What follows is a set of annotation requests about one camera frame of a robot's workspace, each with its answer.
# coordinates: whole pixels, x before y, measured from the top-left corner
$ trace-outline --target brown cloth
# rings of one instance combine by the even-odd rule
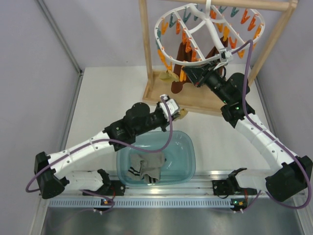
[[[221,42],[224,45],[224,47],[228,46],[228,38],[227,40],[224,42],[223,41],[223,37],[221,37]],[[188,61],[191,62],[191,56],[192,56],[192,50],[188,53],[186,53],[186,44],[181,43],[178,49],[178,53],[177,53],[177,60],[179,61]],[[212,50],[208,53],[208,55],[205,57],[210,58],[212,56],[214,56],[215,54],[218,54],[219,51],[216,49],[216,47],[213,47]],[[177,76],[180,76],[180,70],[181,70],[181,65],[175,65],[174,66],[174,73],[177,74]],[[219,68],[219,74],[221,75],[223,71],[223,68]],[[171,86],[171,91],[174,94],[177,94],[179,92],[181,92],[182,87],[185,83],[191,83],[191,81],[189,80],[189,78],[187,77],[186,81],[182,81],[182,82],[172,82],[172,86]]]

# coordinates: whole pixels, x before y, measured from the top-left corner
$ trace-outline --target teal clothespin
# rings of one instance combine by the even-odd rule
[[[236,9],[237,9],[236,7],[233,7],[233,9],[231,10],[230,17],[234,17],[239,12],[239,9],[238,10]]]
[[[226,10],[227,6],[223,9],[221,6],[219,8],[219,12],[222,14]]]
[[[170,28],[175,25],[176,21],[173,22],[173,13],[171,13],[171,18],[170,18]]]
[[[157,39],[156,39],[156,47],[157,47],[158,50],[160,50],[160,46],[157,43]]]
[[[186,16],[186,13],[187,13],[187,7],[185,7],[184,16],[182,18],[182,21],[184,21],[184,23],[186,23],[189,20],[190,16],[191,16],[191,12],[189,12],[188,16]]]
[[[198,19],[198,16],[194,16],[194,20],[196,21]]]
[[[161,40],[161,30],[159,28],[157,28],[157,32],[156,32],[157,36],[160,38]]]

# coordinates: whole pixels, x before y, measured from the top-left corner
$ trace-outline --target clothespin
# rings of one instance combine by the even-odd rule
[[[245,50],[238,51],[237,53],[238,53],[238,55],[239,55],[240,59],[242,59],[242,58],[243,58],[243,56],[244,56],[244,54],[245,54]]]
[[[191,16],[191,12],[189,12],[188,16],[186,16],[187,13],[187,7],[185,7],[184,16],[182,17],[182,21],[186,23],[189,20],[189,17]]]
[[[261,33],[261,29],[262,29],[262,24],[259,24],[258,28],[255,31],[253,39],[256,39],[257,37],[259,37],[259,35]]]
[[[216,12],[211,10],[210,11],[210,16],[211,16],[212,19],[216,19]]]
[[[162,63],[165,64],[165,63],[166,63],[166,61],[165,61],[165,55],[163,55],[161,49],[157,50],[157,53],[158,53],[158,55],[159,55],[159,57],[160,57]]]
[[[156,34],[157,34],[157,37],[160,38],[161,40],[161,30],[159,28],[157,28]]]
[[[254,14],[254,16],[253,16],[253,18],[249,24],[248,31],[251,31],[255,27],[256,16],[257,16],[257,14]]]
[[[171,13],[171,17],[170,17],[170,28],[173,27],[176,23],[176,21],[173,22],[173,12]]]
[[[238,12],[239,12],[239,9],[237,10],[236,7],[233,7],[233,9],[231,10],[230,17],[234,17]]]
[[[160,46],[157,43],[157,39],[156,39],[156,47],[157,47],[158,50],[160,50]]]
[[[179,34],[180,32],[180,23],[179,23],[180,19],[177,19],[176,21],[176,34]]]
[[[191,38],[188,38],[187,39],[187,44],[186,44],[186,49],[185,49],[185,52],[188,53],[192,50],[192,47],[191,47],[191,41],[190,41]]]
[[[183,66],[181,66],[181,69],[180,69],[180,75],[179,75],[179,81],[182,82],[182,81],[186,81],[186,74],[185,72],[182,70]]]
[[[166,30],[167,30],[167,27],[168,27],[168,22],[166,22],[165,24],[165,20],[164,18],[162,19],[162,24],[161,24],[161,33],[162,35],[165,34]]]
[[[223,32],[223,41],[225,42],[229,36],[230,30],[227,26],[224,27],[224,32]]]
[[[219,12],[220,12],[220,13],[223,13],[223,12],[226,10],[226,8],[227,8],[227,6],[226,6],[225,8],[222,8],[222,7],[220,6]]]
[[[249,18],[250,16],[246,16],[248,14],[248,9],[245,10],[244,14],[243,14],[243,17],[241,19],[241,24],[244,24]]]
[[[185,45],[188,38],[187,38],[187,35],[186,35],[186,32],[185,32],[185,29],[182,30],[182,43]]]
[[[167,70],[172,71],[173,69],[173,63],[171,62],[170,65],[166,66]]]
[[[191,62],[197,61],[197,49],[198,49],[198,48],[195,48],[195,49],[192,51]]]
[[[194,20],[196,21],[198,19],[198,16],[194,16]]]
[[[222,23],[216,23],[216,26],[219,29],[219,32],[221,33],[223,31],[223,24]]]
[[[230,43],[230,47],[231,47],[232,49],[236,48],[237,38],[235,38],[235,41],[233,42],[233,41],[231,40],[231,37],[229,37],[229,43]]]

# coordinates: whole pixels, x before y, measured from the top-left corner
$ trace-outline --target gray cloth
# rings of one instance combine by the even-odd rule
[[[131,154],[131,167],[127,176],[133,180],[140,181],[144,178],[145,183],[157,183],[160,181],[161,167],[164,165],[165,157],[162,152],[148,154]]]

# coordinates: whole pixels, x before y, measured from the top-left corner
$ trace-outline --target wooden base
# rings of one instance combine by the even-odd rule
[[[171,83],[166,83],[157,78],[160,71],[153,71],[153,81],[147,83],[142,100],[148,104],[155,105],[160,101],[160,95],[168,94],[176,100],[181,108],[190,112],[221,115],[221,107],[224,105],[220,99],[210,91],[207,86],[196,88],[191,83],[185,83],[178,94],[171,92]]]

